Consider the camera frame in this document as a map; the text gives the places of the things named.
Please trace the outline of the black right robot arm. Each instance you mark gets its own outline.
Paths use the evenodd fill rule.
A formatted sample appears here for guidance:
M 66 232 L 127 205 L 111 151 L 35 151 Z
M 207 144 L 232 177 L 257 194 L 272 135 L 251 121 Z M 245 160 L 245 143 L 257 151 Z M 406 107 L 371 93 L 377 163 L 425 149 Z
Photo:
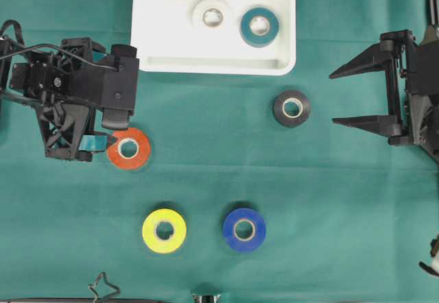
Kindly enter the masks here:
M 389 145 L 417 145 L 438 159 L 438 0 L 428 4 L 429 24 L 420 43 L 408 29 L 384 33 L 329 77 L 383 71 L 388 114 L 333 122 L 384 136 Z

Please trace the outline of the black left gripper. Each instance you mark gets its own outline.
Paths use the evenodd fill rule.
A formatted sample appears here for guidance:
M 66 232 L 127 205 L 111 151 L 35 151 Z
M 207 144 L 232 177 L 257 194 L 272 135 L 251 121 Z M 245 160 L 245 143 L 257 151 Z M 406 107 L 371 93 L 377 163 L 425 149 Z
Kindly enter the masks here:
M 94 107 L 68 96 L 73 72 L 83 64 L 114 63 L 104 46 L 89 37 L 64 39 L 59 47 L 27 47 L 21 38 L 8 38 L 8 60 L 15 56 L 25 61 L 8 65 L 8 100 L 35 106 L 47 158 L 90 162 L 116 143 L 114 136 L 95 131 Z

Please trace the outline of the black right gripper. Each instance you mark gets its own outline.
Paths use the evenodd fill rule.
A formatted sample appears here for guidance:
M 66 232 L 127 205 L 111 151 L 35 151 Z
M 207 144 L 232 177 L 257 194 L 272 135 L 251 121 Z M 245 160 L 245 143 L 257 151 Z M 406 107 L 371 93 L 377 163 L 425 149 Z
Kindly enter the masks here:
M 332 122 L 388 138 L 391 145 L 438 148 L 438 31 L 427 30 L 421 43 L 409 30 L 382 34 L 330 79 L 385 71 L 391 115 L 334 118 Z

